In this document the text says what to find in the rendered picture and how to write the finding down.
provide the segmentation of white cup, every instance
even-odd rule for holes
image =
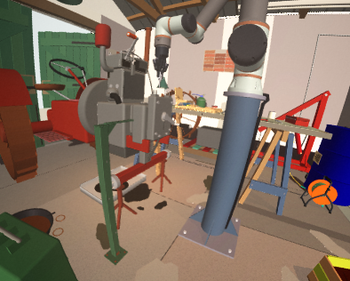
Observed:
[[[275,119],[276,112],[275,111],[269,111],[269,117],[268,119]]]

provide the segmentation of green bottle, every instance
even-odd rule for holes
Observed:
[[[206,99],[201,94],[194,93],[194,95],[200,96],[200,98],[197,98],[196,105],[200,108],[206,108]]]

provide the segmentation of green toolbox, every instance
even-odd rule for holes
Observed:
[[[0,232],[0,281],[77,281],[57,238],[9,213],[0,214],[0,229],[9,232]]]

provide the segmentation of green wooden door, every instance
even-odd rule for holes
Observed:
[[[10,0],[0,0],[0,68],[15,69],[27,86],[35,84],[32,10]],[[27,106],[30,121],[39,121],[36,90],[29,94],[33,103]],[[37,148],[44,145],[40,138],[35,136],[35,140]]]
[[[80,86],[75,79],[60,76],[49,67],[49,61],[53,59],[69,60],[85,68],[85,78],[100,77],[99,48],[94,45],[94,34],[66,33],[66,32],[38,32],[40,52],[41,81],[44,84],[64,84],[66,88],[61,93],[69,99],[76,97]],[[65,62],[57,62],[63,66],[71,65]],[[69,75],[61,67],[55,69]],[[78,68],[72,68],[76,76],[82,76]],[[65,100],[53,91],[43,91],[44,108],[50,108],[53,100]]]

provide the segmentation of green support post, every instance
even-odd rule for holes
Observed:
[[[110,243],[110,251],[105,254],[105,257],[114,264],[117,264],[127,254],[127,251],[119,245],[116,229],[108,135],[113,131],[116,124],[131,121],[133,121],[133,119],[94,125],[100,194],[102,197],[102,207],[105,215],[108,242]]]

